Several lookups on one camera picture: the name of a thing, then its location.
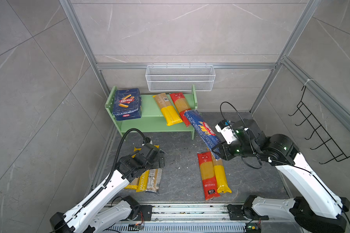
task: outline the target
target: spaghetti package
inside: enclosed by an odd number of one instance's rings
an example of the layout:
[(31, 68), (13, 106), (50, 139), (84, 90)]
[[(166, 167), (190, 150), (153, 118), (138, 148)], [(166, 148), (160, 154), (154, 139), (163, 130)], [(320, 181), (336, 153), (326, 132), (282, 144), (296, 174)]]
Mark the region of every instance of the spaghetti package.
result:
[(218, 186), (217, 192), (218, 193), (232, 193), (232, 190), (228, 187), (227, 178), (225, 177), (224, 172), (224, 166), (223, 166), (223, 160), (215, 159), (214, 156), (211, 156), (213, 160), (213, 166), (214, 166), (214, 173), (216, 178), (216, 184)]
[(201, 171), (203, 190), (205, 192), (205, 200), (219, 197), (216, 192), (216, 179), (213, 168), (212, 154), (210, 151), (197, 154)]
[(141, 118), (139, 88), (117, 90), (114, 96), (113, 115), (117, 120)]
[(161, 182), (161, 177), (162, 177), (162, 168), (150, 169), (147, 188), (145, 191), (158, 192), (159, 183)]
[[(210, 151), (214, 146), (221, 142), (196, 109), (186, 111), (184, 116), (189, 120), (196, 132), (201, 136), (202, 140), (205, 142)], [(213, 153), (213, 155), (216, 159), (220, 159), (220, 157), (215, 153)]]
[(135, 178), (133, 181), (131, 181), (131, 182), (125, 187), (125, 189), (137, 190), (138, 185), (139, 185), (139, 178)]
[(167, 126), (172, 126), (173, 124), (183, 122), (165, 93), (161, 93), (153, 97), (167, 121)]
[(149, 170), (147, 170), (146, 172), (144, 172), (140, 176), (139, 184), (138, 184), (138, 187), (136, 189), (136, 192), (142, 192), (142, 191), (145, 191), (147, 189), (148, 177), (149, 177)]
[[(134, 151), (140, 151), (141, 148), (136, 148), (134, 147)], [(137, 180), (137, 185), (136, 185), (136, 192), (142, 192), (142, 191), (147, 191), (147, 184), (148, 184), (148, 179), (149, 179), (149, 171), (147, 170), (145, 171), (143, 174), (141, 174), (140, 178), (135, 178), (132, 182), (134, 182), (135, 180)], [(128, 184), (125, 189), (134, 189), (134, 185), (132, 185), (133, 188), (129, 188), (130, 184)]]
[(183, 122), (185, 123), (185, 125), (187, 127), (190, 126), (191, 123), (184, 116), (185, 111), (191, 110), (191, 107), (189, 106), (187, 99), (184, 97), (182, 92), (173, 93), (173, 94), (170, 94), (170, 96), (171, 96), (171, 99), (172, 99), (176, 109), (179, 112), (181, 119), (183, 120)]

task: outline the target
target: gray tile wall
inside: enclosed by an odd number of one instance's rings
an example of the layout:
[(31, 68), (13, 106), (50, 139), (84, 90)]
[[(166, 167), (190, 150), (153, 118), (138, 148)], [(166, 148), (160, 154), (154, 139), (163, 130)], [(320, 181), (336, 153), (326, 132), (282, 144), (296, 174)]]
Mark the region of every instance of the gray tile wall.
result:
[(83, 198), (105, 101), (58, 0), (0, 0), (0, 232), (49, 232)]
[[(323, 1), (289, 57), (350, 111), (350, 0)], [(310, 150), (321, 144), (320, 138), (314, 135), (311, 140), (305, 140), (312, 133), (311, 126), (308, 123), (295, 126), (304, 117), (298, 113), (293, 117), (288, 115), (296, 110), (302, 87), (302, 83), (283, 68), (254, 118), (267, 135), (283, 133), (294, 139), (325, 184), (350, 200), (350, 158), (319, 164), (332, 156), (324, 146)], [(345, 154), (350, 155), (350, 132), (309, 91), (303, 100)], [(340, 153), (332, 143), (327, 145), (336, 155)], [(291, 184), (289, 186), (294, 196), (299, 195)]]
[[(73, 0), (96, 60), (132, 62), (276, 62), (307, 1)], [(144, 70), (104, 70), (110, 88), (147, 89)], [(222, 101), (249, 110), (269, 70), (217, 70), (201, 111)]]

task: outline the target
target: green wooden rack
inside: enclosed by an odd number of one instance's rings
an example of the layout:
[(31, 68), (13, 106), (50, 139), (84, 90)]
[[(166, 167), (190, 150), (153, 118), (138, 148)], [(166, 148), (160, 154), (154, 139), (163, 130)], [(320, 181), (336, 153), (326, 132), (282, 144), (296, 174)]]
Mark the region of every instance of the green wooden rack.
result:
[[(141, 95), (141, 118), (131, 120), (116, 120), (113, 112), (113, 103), (116, 86), (113, 86), (112, 91), (106, 101), (105, 108), (112, 118), (115, 127), (121, 136), (130, 128), (137, 128), (141, 132), (191, 132), (192, 140), (194, 139), (194, 128), (192, 126), (186, 127), (184, 123), (167, 126), (166, 119), (163, 117), (152, 94)], [(191, 109), (197, 109), (196, 87), (192, 85), (192, 94), (184, 94)]]

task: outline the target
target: blue spaghetti package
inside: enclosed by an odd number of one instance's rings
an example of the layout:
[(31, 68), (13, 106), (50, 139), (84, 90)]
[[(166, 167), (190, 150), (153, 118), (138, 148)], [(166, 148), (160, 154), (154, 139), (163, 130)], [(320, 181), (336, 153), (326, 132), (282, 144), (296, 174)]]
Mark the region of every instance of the blue spaghetti package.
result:
[[(201, 136), (202, 140), (205, 142), (210, 151), (214, 146), (221, 142), (196, 109), (185, 111), (184, 116), (189, 120), (196, 132)], [(220, 157), (215, 153), (213, 153), (213, 155), (216, 159), (220, 159)]]
[(116, 120), (141, 118), (139, 88), (117, 90), (114, 96), (113, 115)]

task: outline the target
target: white wire basket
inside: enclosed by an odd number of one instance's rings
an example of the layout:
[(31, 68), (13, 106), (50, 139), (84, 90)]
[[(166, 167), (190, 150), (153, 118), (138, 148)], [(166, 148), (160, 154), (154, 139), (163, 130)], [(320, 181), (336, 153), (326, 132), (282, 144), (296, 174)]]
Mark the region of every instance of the white wire basket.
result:
[(212, 65), (151, 65), (145, 73), (149, 91), (211, 91), (215, 80)]

